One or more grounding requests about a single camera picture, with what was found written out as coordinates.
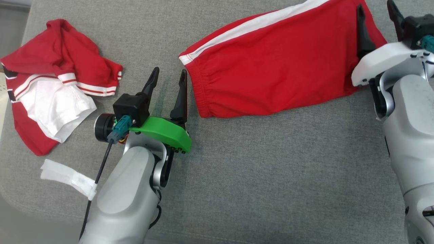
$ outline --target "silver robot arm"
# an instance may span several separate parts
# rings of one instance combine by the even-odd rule
[[[383,130],[405,201],[405,233],[413,244],[434,243],[434,91],[417,75],[393,86],[395,109]]]
[[[144,134],[128,137],[124,155],[93,203],[79,244],[143,244],[160,201],[153,183],[160,159],[149,149],[161,148],[166,154],[161,142]]]
[[[375,49],[363,35],[360,18],[362,55],[352,82],[371,88],[405,201],[408,243],[434,244],[434,91],[428,83],[434,75],[434,54],[429,43],[423,45],[427,40],[423,38],[434,33],[434,16],[404,19],[392,0],[387,3],[400,42]]]
[[[191,138],[185,131],[187,71],[181,73],[178,98],[170,118],[149,117],[148,105],[158,72],[156,67],[141,93],[123,94],[113,105],[115,114],[101,114],[95,122],[95,136],[103,142],[111,137],[112,128],[117,132],[116,126],[123,124],[114,122],[117,112],[119,117],[130,116],[131,122],[138,126],[127,127],[130,133],[124,155],[96,195],[89,215],[86,214],[79,244],[143,244],[148,229],[161,215],[160,190],[169,180],[174,153],[189,152]]]

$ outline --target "red shorts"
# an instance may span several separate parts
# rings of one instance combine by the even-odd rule
[[[357,6],[377,48],[386,40],[364,0],[307,0],[231,23],[179,56],[201,117],[269,115],[357,88]]]

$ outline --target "white velcro strap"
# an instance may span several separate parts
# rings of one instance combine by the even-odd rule
[[[90,201],[95,197],[97,187],[95,180],[78,173],[72,168],[46,159],[41,169],[42,180],[58,181],[70,185],[85,195]]]

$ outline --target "gray cushion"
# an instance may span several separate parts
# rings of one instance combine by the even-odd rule
[[[125,69],[116,96],[95,98],[98,110],[47,158],[94,178],[107,145],[95,140],[93,122],[111,112],[119,94],[137,92],[159,66],[151,113],[168,116],[183,69],[178,54],[235,20],[301,2],[35,0],[25,42],[48,20],[63,18]],[[404,15],[434,12],[431,0],[396,3]],[[368,5],[386,39],[396,41],[385,1]],[[201,119],[189,86],[192,152],[177,155],[150,236],[198,243],[404,243],[404,203],[368,89],[272,116]],[[122,146],[115,146],[101,183],[121,155]],[[86,198],[39,179],[45,157],[34,156],[18,137],[10,107],[0,159],[1,194],[14,207],[82,220]]]

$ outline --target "cable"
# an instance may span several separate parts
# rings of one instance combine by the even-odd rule
[[[83,225],[82,225],[82,230],[81,230],[81,232],[80,232],[80,238],[79,238],[79,240],[81,239],[81,236],[82,236],[83,233],[84,233],[84,228],[86,228],[87,217],[89,216],[90,204],[91,204],[91,203],[92,203],[91,200],[89,200],[89,201],[87,202],[86,213],[85,213],[85,215],[84,215],[84,221],[83,221]]]
[[[160,190],[157,190],[157,192],[158,192],[158,195],[159,195],[159,201],[158,201],[158,203],[160,203],[161,202],[161,191]],[[157,208],[158,208],[158,215],[157,215],[157,218],[149,225],[149,228],[148,228],[148,230],[150,230],[157,222],[158,222],[158,220],[160,219],[160,217],[161,217],[161,206],[160,205],[157,205]]]
[[[161,206],[160,205],[157,205],[157,208],[158,208],[158,215],[157,215],[157,218],[149,225],[149,228],[148,228],[148,230],[150,230],[157,222],[158,222],[158,220],[160,219],[160,217],[161,217]]]
[[[111,139],[111,140],[108,142],[107,150],[105,151],[104,158],[102,159],[101,166],[99,167],[98,175],[96,176],[96,179],[95,179],[95,184],[98,184],[98,182],[99,182],[99,178],[101,178],[102,170],[104,169],[105,162],[107,161],[107,158],[108,158],[108,156],[109,156],[108,154],[110,153],[110,150],[112,149],[112,145],[113,145],[113,143],[114,143],[114,140],[113,140],[113,139]],[[89,201],[87,202],[86,213],[85,213],[85,215],[84,215],[83,226],[82,226],[82,230],[81,230],[81,232],[80,232],[80,238],[79,238],[79,240],[81,239],[81,236],[82,236],[83,233],[84,233],[84,229],[86,228],[87,217],[89,216],[89,211],[90,211],[90,205],[91,205],[91,203],[92,203],[91,200],[89,200]]]

